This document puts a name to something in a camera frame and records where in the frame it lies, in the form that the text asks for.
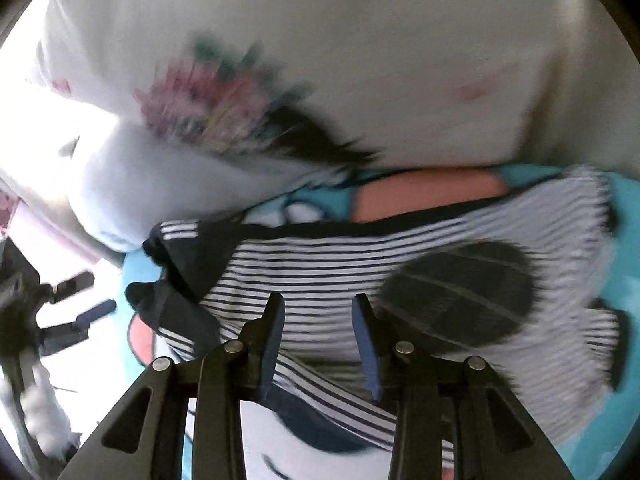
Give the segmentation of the white gloved left hand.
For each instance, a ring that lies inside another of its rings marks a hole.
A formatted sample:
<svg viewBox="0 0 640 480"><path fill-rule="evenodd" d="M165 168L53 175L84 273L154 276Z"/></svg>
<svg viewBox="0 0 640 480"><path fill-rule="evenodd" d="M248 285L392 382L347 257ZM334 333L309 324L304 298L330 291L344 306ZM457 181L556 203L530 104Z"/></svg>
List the white gloved left hand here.
<svg viewBox="0 0 640 480"><path fill-rule="evenodd" d="M20 396L26 429L45 456L64 460L75 446L70 420L58 403L47 369L36 364L32 376L34 381Z"/></svg>

